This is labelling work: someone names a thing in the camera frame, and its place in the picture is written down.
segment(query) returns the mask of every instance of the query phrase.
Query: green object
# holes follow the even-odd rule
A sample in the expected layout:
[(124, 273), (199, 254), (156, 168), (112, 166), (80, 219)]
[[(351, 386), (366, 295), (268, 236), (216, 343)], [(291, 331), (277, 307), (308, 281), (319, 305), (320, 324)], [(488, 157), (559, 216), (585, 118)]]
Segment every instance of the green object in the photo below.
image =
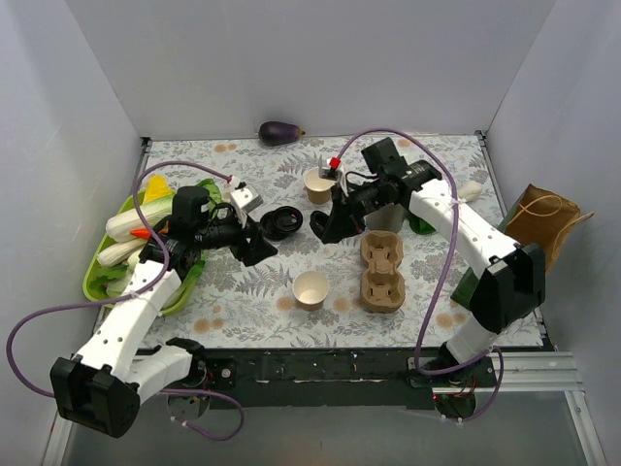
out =
[[(210, 197), (212, 198), (211, 200), (212, 200), (213, 205), (222, 202), (222, 196), (220, 194), (220, 190), (215, 185), (214, 180), (211, 180), (211, 179), (202, 180), (197, 185), (204, 187), (210, 192)], [(141, 203), (143, 202), (144, 197), (145, 197), (145, 192), (140, 191), (138, 193), (138, 200)], [(118, 213), (120, 214), (130, 209), (134, 209), (134, 200), (132, 199), (132, 196), (129, 196), (127, 198), (127, 200), (123, 203), (123, 205), (119, 209)], [(110, 296), (108, 296), (108, 294), (106, 293), (106, 289), (103, 287), (103, 283), (106, 283), (106, 282), (102, 282), (101, 278), (105, 276), (106, 273), (109, 273), (110, 269), (113, 269), (114, 267), (101, 267), (99, 265), (99, 262), (97, 262), (97, 254), (99, 254), (99, 252), (101, 252), (102, 250), (104, 250), (105, 248), (113, 244), (114, 244), (114, 240), (107, 234), (104, 235), (104, 238), (101, 240), (101, 243), (99, 243), (99, 247), (95, 251), (95, 255), (93, 255), (93, 258), (90, 261), (90, 265), (88, 266), (88, 270), (86, 271), (86, 276), (84, 277), (84, 280), (82, 282), (82, 291), (84, 292), (84, 296), (86, 296), (86, 299), (88, 299), (89, 301), (101, 301), (102, 299), (110, 298)], [(206, 253), (203, 252), (203, 259), (205, 259), (205, 257), (206, 257)], [(194, 289), (194, 286), (196, 286), (196, 283), (198, 282), (198, 279), (200, 277), (200, 273), (192, 274), (191, 273), (192, 270), (194, 270), (194, 268), (190, 269), (190, 273), (188, 273), (187, 277), (185, 277), (185, 280), (183, 280), (183, 283), (181, 284), (180, 289), (183, 288), (183, 291), (182, 291), (182, 295), (180, 296), (179, 301), (177, 301), (177, 303), (175, 303), (173, 306), (170, 306), (168, 308), (165, 307), (162, 310), (162, 315), (171, 316), (185, 309), (185, 306), (187, 305), (187, 300), (192, 294), (192, 290)], [(122, 279), (123, 276), (124, 276), (124, 273), (120, 275), (120, 277), (117, 277), (117, 278)]]
[(127, 274), (127, 266), (124, 264), (113, 265), (112, 267), (99, 267), (94, 272), (94, 280), (91, 286), (94, 288), (104, 287), (105, 283), (113, 280), (122, 279)]
[[(501, 224), (498, 225), (498, 231), (505, 233), (505, 230), (507, 229), (507, 224), (515, 215), (515, 211), (517, 210), (517, 207), (519, 206), (523, 196), (524, 194), (522, 194), (519, 199), (515, 201), (515, 204), (513, 204), (511, 209), (507, 212), (507, 215), (505, 216), (505, 218), (503, 218)], [(470, 300), (473, 297), (474, 290), (476, 289), (477, 285), (478, 278), (474, 274), (473, 269), (469, 268), (464, 274), (464, 277), (462, 277), (462, 280), (455, 288), (455, 291), (453, 291), (453, 294), (451, 294), (450, 299), (470, 310)]]
[(409, 228), (418, 235), (431, 235), (432, 233), (436, 233), (436, 228), (431, 226), (420, 216), (409, 216)]

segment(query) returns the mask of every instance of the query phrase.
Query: metal frame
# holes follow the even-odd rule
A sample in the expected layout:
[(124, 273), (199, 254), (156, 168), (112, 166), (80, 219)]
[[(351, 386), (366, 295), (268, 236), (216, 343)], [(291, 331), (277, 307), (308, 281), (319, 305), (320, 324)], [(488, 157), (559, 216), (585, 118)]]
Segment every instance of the metal frame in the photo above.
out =
[[(503, 201), (501, 191), (498, 188), (496, 176), (494, 174), (491, 159), (487, 148), (485, 147), (485, 133), (477, 131), (481, 149), (485, 157), (485, 161), (489, 168), (492, 183), (498, 195), (501, 210), (504, 215), (507, 214), (507, 208)], [(136, 177), (142, 173), (147, 164), (148, 153), (150, 152), (150, 138), (144, 138), (143, 150), (137, 167)], [(97, 328), (105, 317), (105, 309), (100, 310), (99, 316), (95, 323)], [(542, 331), (545, 331), (543, 319), (539, 309), (536, 310), (536, 317)], [(574, 428), (578, 435), (580, 444), (584, 451), (587, 463), (589, 465), (602, 465), (605, 463), (604, 453), (600, 446), (593, 422), (589, 415), (587, 405), (585, 403), (585, 393), (583, 391), (582, 380), (577, 373), (570, 352), (555, 352), (545, 350), (534, 351), (511, 351), (503, 353), (505, 358), (505, 375), (502, 392), (544, 392), (544, 391), (562, 391), (565, 392), (568, 407), (572, 413)], [(494, 354), (491, 356), (492, 363), (496, 373), (499, 370), (499, 358)], [(490, 386), (478, 387), (476, 391), (489, 392), (493, 388)], [(446, 393), (453, 391), (449, 387), (436, 386), (432, 387), (433, 393)], [(52, 428), (50, 430), (49, 442), (44, 456), (44, 465), (58, 465), (61, 463), (64, 451), (67, 447), (69, 434), (72, 428), (72, 422), (56, 416)]]

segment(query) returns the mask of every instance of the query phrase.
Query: red cap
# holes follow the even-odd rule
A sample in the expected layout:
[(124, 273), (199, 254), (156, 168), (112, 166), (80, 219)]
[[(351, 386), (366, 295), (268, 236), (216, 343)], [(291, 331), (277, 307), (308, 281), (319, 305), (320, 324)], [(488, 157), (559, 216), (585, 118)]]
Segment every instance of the red cap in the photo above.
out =
[(330, 168), (333, 168), (334, 170), (336, 170), (337, 168), (339, 168), (339, 165), (341, 165), (341, 160), (337, 157), (332, 157), (330, 159)]

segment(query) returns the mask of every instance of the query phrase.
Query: brown paper bag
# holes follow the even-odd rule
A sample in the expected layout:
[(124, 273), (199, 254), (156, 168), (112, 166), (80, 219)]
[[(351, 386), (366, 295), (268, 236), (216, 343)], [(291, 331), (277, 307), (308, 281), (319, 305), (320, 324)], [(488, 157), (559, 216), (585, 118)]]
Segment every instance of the brown paper bag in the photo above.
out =
[(545, 273), (548, 274), (569, 234), (593, 214), (580, 216), (580, 208), (572, 201), (529, 184), (505, 234), (522, 245), (540, 245), (545, 252)]

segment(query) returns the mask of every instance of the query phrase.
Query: eggplant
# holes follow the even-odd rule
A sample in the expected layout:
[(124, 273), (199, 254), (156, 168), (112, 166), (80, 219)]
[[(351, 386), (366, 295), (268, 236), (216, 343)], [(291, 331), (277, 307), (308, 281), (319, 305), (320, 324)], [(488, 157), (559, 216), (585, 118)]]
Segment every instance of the eggplant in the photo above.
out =
[(259, 139), (269, 147), (295, 143), (306, 133), (295, 124), (280, 121), (266, 121), (259, 128)]

